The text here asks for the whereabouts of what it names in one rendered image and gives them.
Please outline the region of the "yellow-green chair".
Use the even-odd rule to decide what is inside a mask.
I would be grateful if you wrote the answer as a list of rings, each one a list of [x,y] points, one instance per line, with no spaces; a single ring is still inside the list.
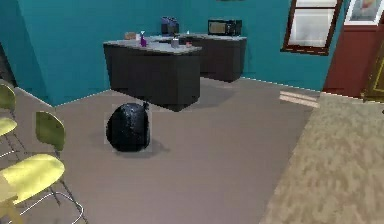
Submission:
[[[0,158],[11,153],[17,153],[17,150],[14,149],[14,146],[8,138],[9,133],[16,136],[14,130],[18,126],[18,124],[15,121],[15,106],[16,95],[13,89],[6,84],[0,84],[0,109],[6,110],[10,114],[10,117],[0,116],[0,137],[4,137],[7,141],[8,146],[10,147],[10,151],[0,155]]]
[[[35,122],[37,140],[51,145],[54,155],[37,153],[0,171],[0,175],[16,193],[16,199],[11,201],[12,205],[18,205],[49,189],[48,194],[26,207],[19,216],[23,216],[49,197],[62,196],[72,202],[78,211],[78,216],[70,224],[78,224],[81,219],[86,221],[84,207],[76,201],[63,180],[65,165],[60,152],[64,149],[66,140],[64,124],[55,115],[46,111],[37,111]]]

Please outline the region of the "black kitchen island counter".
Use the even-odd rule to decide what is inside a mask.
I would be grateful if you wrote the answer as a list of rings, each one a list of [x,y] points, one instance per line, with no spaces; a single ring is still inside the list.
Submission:
[[[103,49],[112,90],[175,112],[198,101],[201,47],[114,40]]]

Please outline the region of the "black rubbish bag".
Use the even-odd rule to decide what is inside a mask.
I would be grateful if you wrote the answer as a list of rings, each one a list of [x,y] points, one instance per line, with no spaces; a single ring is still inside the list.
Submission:
[[[149,104],[125,103],[111,115],[106,126],[106,137],[119,152],[139,152],[150,143]]]

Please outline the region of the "black coffee machine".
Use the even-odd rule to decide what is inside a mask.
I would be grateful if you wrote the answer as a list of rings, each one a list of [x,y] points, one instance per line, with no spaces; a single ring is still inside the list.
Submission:
[[[161,33],[163,35],[175,35],[179,32],[179,23],[174,17],[163,16],[161,18]]]

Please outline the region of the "black microwave oven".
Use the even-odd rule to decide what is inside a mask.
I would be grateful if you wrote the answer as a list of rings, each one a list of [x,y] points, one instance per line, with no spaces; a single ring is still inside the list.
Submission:
[[[240,36],[241,30],[241,20],[210,19],[208,21],[209,35]]]

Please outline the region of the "brown framed window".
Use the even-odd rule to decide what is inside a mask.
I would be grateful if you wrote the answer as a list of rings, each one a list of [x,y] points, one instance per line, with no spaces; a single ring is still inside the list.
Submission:
[[[281,52],[327,56],[343,0],[291,0]]]

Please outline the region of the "white framed picture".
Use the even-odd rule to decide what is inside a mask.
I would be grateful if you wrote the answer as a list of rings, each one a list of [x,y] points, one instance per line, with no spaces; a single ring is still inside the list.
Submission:
[[[384,0],[350,0],[345,25],[378,25],[384,12]]]

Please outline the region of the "black wall counter cabinet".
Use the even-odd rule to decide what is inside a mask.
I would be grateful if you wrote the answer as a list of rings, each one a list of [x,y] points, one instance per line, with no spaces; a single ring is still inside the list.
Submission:
[[[177,72],[228,83],[238,80],[243,73],[246,37],[182,34],[178,39],[180,45],[190,42],[200,50],[176,55]]]

